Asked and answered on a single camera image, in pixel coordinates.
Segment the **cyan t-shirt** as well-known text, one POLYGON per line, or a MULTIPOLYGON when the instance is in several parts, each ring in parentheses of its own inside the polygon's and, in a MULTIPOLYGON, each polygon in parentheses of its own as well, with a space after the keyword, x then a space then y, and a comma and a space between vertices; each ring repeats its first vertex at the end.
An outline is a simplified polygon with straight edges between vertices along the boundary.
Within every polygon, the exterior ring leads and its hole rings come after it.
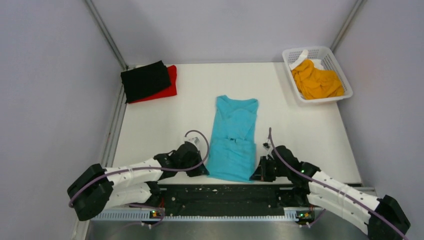
POLYGON ((216 98, 215 117, 206 163, 211 178, 251 183, 256 169, 255 130, 259 101, 216 98))

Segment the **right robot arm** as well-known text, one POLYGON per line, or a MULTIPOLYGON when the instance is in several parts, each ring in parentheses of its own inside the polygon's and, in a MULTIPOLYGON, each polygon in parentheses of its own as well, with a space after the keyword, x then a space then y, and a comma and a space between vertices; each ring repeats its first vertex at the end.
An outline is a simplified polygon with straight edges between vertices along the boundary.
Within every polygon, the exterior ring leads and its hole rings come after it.
POLYGON ((250 179, 273 182, 278 177, 294 184, 297 205, 321 207, 357 227, 370 240, 403 240, 411 227, 395 198, 380 198, 341 183, 316 165, 299 161, 284 145, 261 156, 250 179))

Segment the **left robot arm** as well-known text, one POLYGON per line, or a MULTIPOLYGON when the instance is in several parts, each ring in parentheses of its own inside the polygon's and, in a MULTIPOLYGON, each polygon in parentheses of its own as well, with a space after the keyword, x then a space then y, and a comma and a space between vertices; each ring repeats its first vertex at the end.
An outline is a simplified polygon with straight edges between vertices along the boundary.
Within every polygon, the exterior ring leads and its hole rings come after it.
POLYGON ((99 163, 91 165, 68 187, 69 205, 80 221, 127 204, 156 208, 161 198, 158 182, 178 172, 185 172, 190 178, 209 175, 193 141, 185 141, 176 150, 132 165, 105 168, 99 163))

